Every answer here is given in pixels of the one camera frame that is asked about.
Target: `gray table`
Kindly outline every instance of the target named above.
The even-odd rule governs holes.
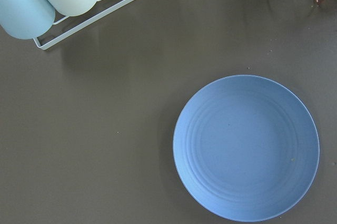
[[[337,220],[337,0],[137,0],[48,51],[0,30],[0,223],[234,223],[175,170],[187,100],[224,76],[292,90],[320,135],[315,181],[264,223]]]

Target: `light blue cup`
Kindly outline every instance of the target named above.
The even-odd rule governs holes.
[[[0,0],[0,25],[12,37],[38,37],[54,19],[55,9],[47,0]]]

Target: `plate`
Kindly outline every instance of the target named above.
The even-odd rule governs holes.
[[[262,221],[308,191],[319,139],[305,105],[260,76],[234,75],[199,90],[182,110],[174,161],[193,198],[236,221]]]

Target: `tabletop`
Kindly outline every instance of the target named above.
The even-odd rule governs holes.
[[[264,223],[337,220],[337,0],[135,0],[38,49],[0,28],[0,222],[235,223],[177,174],[174,127],[229,75],[290,89],[320,164],[304,198]]]

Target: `round blue dish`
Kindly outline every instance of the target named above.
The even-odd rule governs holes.
[[[292,208],[319,162],[315,124],[284,86],[254,75],[199,90],[177,121],[173,153],[189,193],[209,211],[261,221]]]

